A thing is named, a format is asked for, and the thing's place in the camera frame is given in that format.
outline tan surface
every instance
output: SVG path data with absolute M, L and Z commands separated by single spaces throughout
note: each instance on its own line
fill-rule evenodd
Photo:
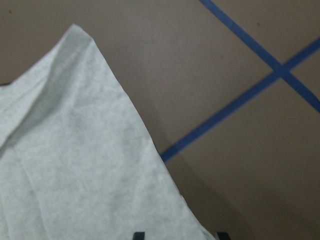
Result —
M 270 71 L 198 1 L 1 4 L 0 79 L 26 71 L 76 23 L 95 39 L 159 152 Z
M 320 51 L 302 62 L 292 73 L 320 99 Z
M 232 240 L 318 240 L 319 121 L 313 108 L 278 81 L 167 166 L 207 228 L 226 223 Z M 192 194 L 198 188 L 208 198 Z
M 282 62 L 320 34 L 315 0 L 215 3 Z M 0 1 L 0 83 L 29 69 L 72 23 L 95 39 L 159 152 L 271 71 L 197 0 L 15 0 Z M 293 73 L 320 98 L 319 56 Z M 320 239 L 319 120 L 279 81 L 167 167 L 211 232 Z
M 317 0 L 214 2 L 282 63 L 320 37 Z

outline blue tape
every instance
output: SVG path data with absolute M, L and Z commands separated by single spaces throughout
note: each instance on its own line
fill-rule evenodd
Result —
M 199 0 L 211 13 L 226 25 L 238 38 L 240 38 L 252 51 L 255 52 L 274 72 L 278 73 L 287 84 L 300 94 L 311 106 L 320 113 L 320 101 L 303 85 L 289 70 L 275 57 L 265 50 L 257 41 L 246 33 L 238 24 L 227 16 L 217 5 L 210 0 Z
M 305 49 L 297 53 L 293 58 L 287 61 L 284 64 L 284 66 L 288 70 L 291 70 L 294 67 L 296 67 L 298 64 L 300 64 L 302 61 L 307 59 L 309 56 L 314 54 L 318 49 L 320 49 L 320 38 L 318 38 L 317 40 L 309 44 Z M 273 72 L 268 76 L 266 76 L 265 78 L 263 78 L 256 85 L 254 85 L 249 90 L 241 94 L 238 98 L 230 102 L 223 109 L 215 113 L 204 123 L 199 125 L 197 128 L 192 130 L 190 133 L 188 133 L 186 136 L 184 136 L 182 139 L 180 139 L 178 142 L 176 142 L 174 145 L 172 145 L 166 151 L 164 151 L 160 155 L 162 160 L 166 162 L 167 160 L 172 158 L 174 155 L 176 155 L 185 147 L 187 147 L 189 144 L 191 144 L 194 140 L 199 138 L 201 135 L 203 135 L 205 132 L 210 130 L 212 127 L 214 127 L 216 124 L 221 122 L 223 119 L 225 119 L 226 117 L 234 113 L 237 109 L 239 109 L 241 106 L 243 106 L 245 103 L 247 103 L 254 96 L 262 92 L 264 89 L 266 89 L 268 86 L 270 86 L 279 78 L 280 76 L 276 72 Z

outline painter's tape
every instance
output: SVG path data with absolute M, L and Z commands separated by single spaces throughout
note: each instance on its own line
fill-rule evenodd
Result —
M 283 66 L 212 1 L 199 1 L 320 113 L 320 101 L 289 71 L 287 67 Z
M 307 59 L 309 56 L 314 54 L 318 49 L 320 49 L 320 38 L 318 38 L 317 40 L 309 44 L 306 48 L 304 48 L 302 51 L 297 53 L 293 58 L 287 61 L 284 64 L 284 66 L 288 70 L 291 70 L 295 68 L 298 64 L 303 62 L 305 59 Z M 174 145 L 172 145 L 166 151 L 164 151 L 160 155 L 162 160 L 165 162 L 170 158 L 172 158 L 174 155 L 179 153 L 181 150 L 183 150 L 185 147 L 187 147 L 189 144 L 191 144 L 193 141 L 195 141 L 205 132 L 210 130 L 216 124 L 221 122 L 223 119 L 231 115 L 241 106 L 243 106 L 245 103 L 251 100 L 254 96 L 261 93 L 264 89 L 266 89 L 268 86 L 270 86 L 279 78 L 280 78 L 280 75 L 276 72 L 273 72 L 268 76 L 266 76 L 264 79 L 259 81 L 256 85 L 254 85 L 249 90 L 241 94 L 235 100 L 233 100 L 228 105 L 226 105 L 223 109 L 215 113 L 204 123 L 199 125 L 197 128 L 192 130 L 190 133 L 188 133 L 186 136 L 184 136 L 182 139 L 180 139 L 178 142 L 176 142 Z

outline blue tape line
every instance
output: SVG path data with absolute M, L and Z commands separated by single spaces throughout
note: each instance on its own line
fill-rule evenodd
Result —
M 314 54 L 318 49 L 320 49 L 320 38 L 318 38 L 317 40 L 309 44 L 305 49 L 297 53 L 293 58 L 287 61 L 284 64 L 284 66 L 287 69 L 291 70 L 298 64 L 300 64 L 302 61 L 307 59 L 309 56 Z M 178 142 L 176 142 L 174 145 L 172 145 L 166 151 L 164 151 L 160 155 L 162 160 L 166 162 L 167 160 L 172 158 L 174 155 L 176 155 L 189 144 L 191 144 L 194 140 L 199 138 L 201 135 L 210 130 L 216 124 L 218 124 L 223 119 L 234 113 L 237 109 L 239 109 L 249 100 L 251 100 L 254 96 L 256 96 L 264 89 L 266 89 L 268 86 L 270 86 L 272 83 L 274 83 L 278 78 L 280 78 L 280 76 L 276 72 L 273 72 L 265 78 L 263 78 L 256 85 L 254 85 L 249 90 L 241 94 L 238 98 L 230 102 L 223 109 L 215 113 L 204 123 L 199 125 L 197 128 L 192 130 L 190 133 L 188 133 L 186 136 L 184 136 L 182 139 L 180 139 Z
M 265 50 L 212 1 L 199 1 L 320 113 L 320 101 L 288 70 L 287 67 L 283 66 L 275 57 L 267 52 L 267 50 Z

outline gray fabric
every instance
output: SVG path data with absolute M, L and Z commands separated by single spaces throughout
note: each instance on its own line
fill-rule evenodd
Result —
M 0 116 L 2 240 L 213 239 L 78 26 L 0 88 Z

